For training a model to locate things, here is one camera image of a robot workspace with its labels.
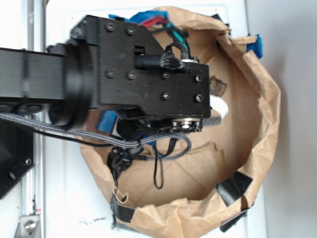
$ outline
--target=gray braided cable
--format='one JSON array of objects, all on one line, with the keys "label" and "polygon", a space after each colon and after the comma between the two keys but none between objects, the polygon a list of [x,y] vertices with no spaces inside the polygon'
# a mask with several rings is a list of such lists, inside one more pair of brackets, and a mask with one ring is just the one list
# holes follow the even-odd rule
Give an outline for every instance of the gray braided cable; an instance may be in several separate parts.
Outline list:
[{"label": "gray braided cable", "polygon": [[164,138],[175,138],[175,139],[181,139],[185,140],[187,143],[187,148],[184,150],[184,153],[187,153],[191,149],[191,142],[190,140],[182,133],[162,133],[158,135],[149,136],[147,138],[141,139],[139,141],[124,141],[120,139],[116,139],[110,136],[85,131],[85,130],[78,130],[78,131],[66,131],[61,126],[47,124],[41,121],[36,121],[33,119],[28,119],[25,117],[22,117],[20,115],[12,114],[12,113],[0,113],[0,119],[10,121],[19,125],[32,127],[37,130],[45,130],[55,133],[63,133],[68,135],[74,135],[74,136],[81,136],[93,140],[99,140],[105,143],[109,143],[111,145],[119,146],[119,147],[125,147],[125,148],[134,148],[138,146],[143,146],[145,144],[164,139]]}]

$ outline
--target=black mounting plate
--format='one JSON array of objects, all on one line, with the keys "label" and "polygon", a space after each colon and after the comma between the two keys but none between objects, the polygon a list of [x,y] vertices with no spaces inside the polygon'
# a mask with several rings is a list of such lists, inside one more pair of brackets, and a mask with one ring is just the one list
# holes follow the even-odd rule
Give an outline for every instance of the black mounting plate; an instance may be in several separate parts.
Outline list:
[{"label": "black mounting plate", "polygon": [[0,120],[0,199],[33,165],[33,133]]}]

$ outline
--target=blue object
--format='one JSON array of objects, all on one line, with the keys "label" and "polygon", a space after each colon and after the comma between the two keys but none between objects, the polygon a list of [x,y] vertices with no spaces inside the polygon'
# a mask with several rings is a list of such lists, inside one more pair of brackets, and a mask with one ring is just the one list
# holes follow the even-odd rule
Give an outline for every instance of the blue object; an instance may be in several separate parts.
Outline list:
[{"label": "blue object", "polygon": [[[147,136],[144,135],[143,133],[141,133],[141,136],[142,136],[142,139],[147,138]],[[153,142],[150,142],[150,143],[148,143],[148,145],[154,146],[154,145],[155,145],[155,142],[154,142],[154,141],[153,141]]]},{"label": "blue object", "polygon": [[247,51],[253,50],[259,59],[263,57],[263,42],[259,34],[257,34],[257,41],[255,43],[247,44]]},{"label": "blue object", "polygon": [[[117,15],[113,15],[113,14],[109,14],[108,15],[109,18],[111,19],[115,19],[117,17]],[[137,14],[135,14],[134,16],[132,16],[130,19],[126,19],[126,22],[131,22],[131,23],[137,23],[140,24],[141,22],[154,17],[154,16],[162,16],[162,17],[166,17],[168,19],[168,13],[167,11],[159,11],[159,10],[155,10],[155,11],[143,11],[143,12],[138,12]]]},{"label": "blue object", "polygon": [[100,115],[96,129],[112,134],[116,119],[117,113],[115,111],[103,111]]}]

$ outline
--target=black electrical tape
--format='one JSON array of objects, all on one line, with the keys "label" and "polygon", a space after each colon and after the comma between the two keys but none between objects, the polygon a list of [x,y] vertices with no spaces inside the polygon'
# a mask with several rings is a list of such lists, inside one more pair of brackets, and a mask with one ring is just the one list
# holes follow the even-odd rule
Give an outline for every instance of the black electrical tape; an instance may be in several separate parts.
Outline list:
[{"label": "black electrical tape", "polygon": [[112,196],[110,207],[116,218],[123,222],[131,222],[135,209],[119,205],[115,196]]},{"label": "black electrical tape", "polygon": [[225,221],[222,223],[220,230],[222,232],[228,231],[233,225],[235,225],[242,217],[245,217],[247,215],[247,210],[243,210],[241,213],[239,213],[237,216],[235,216],[232,219],[229,219],[228,221]]},{"label": "black electrical tape", "polygon": [[224,203],[227,206],[230,206],[232,203],[242,197],[252,181],[252,178],[240,172],[236,172],[227,180],[217,184],[216,188]]}]

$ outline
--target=red wire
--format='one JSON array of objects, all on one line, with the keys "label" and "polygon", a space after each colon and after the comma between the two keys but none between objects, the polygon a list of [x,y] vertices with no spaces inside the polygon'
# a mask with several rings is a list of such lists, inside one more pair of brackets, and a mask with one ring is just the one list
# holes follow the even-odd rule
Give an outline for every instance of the red wire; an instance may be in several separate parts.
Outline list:
[{"label": "red wire", "polygon": [[166,18],[162,16],[154,16],[149,19],[144,20],[143,22],[140,23],[140,25],[144,25],[146,27],[153,26],[156,24],[165,24],[166,23]]}]

